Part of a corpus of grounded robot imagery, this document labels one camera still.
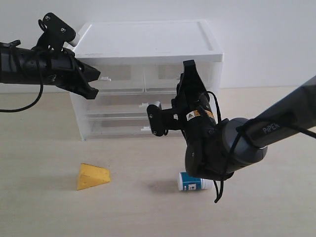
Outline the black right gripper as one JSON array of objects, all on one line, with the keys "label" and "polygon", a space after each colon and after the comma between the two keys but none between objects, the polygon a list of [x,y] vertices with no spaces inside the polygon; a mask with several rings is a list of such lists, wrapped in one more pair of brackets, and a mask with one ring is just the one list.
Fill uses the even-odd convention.
[{"label": "black right gripper", "polygon": [[165,130],[180,130],[186,143],[194,143],[217,130],[210,106],[213,93],[206,91],[194,60],[184,61],[183,66],[172,108],[165,110]]}]

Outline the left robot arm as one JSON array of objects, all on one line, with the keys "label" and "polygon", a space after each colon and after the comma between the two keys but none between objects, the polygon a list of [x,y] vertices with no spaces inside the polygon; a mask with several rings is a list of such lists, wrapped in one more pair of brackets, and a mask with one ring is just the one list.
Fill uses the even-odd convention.
[{"label": "left robot arm", "polygon": [[0,44],[0,82],[4,84],[55,86],[87,100],[96,98],[99,90],[89,83],[101,72],[80,61],[67,48],[53,51],[41,47],[20,48],[19,40]]}]

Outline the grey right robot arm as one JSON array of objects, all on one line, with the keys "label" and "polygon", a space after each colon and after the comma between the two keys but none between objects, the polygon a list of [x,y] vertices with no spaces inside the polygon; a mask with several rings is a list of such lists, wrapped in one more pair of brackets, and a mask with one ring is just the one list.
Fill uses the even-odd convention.
[{"label": "grey right robot arm", "polygon": [[173,108],[176,129],[187,148],[186,172],[203,179],[225,181],[247,166],[260,162],[268,146],[304,134],[315,137],[316,80],[307,82],[254,118],[214,118],[209,91],[194,60],[183,63]]}]

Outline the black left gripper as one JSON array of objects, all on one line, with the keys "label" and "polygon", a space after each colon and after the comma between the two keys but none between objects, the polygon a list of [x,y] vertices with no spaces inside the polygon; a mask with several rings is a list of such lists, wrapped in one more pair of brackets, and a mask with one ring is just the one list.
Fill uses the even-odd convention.
[{"label": "black left gripper", "polygon": [[85,99],[95,99],[99,90],[91,87],[87,82],[99,79],[101,72],[75,58],[75,53],[67,48],[60,52],[51,53],[49,73],[56,75],[51,84],[60,89],[80,95]]}]

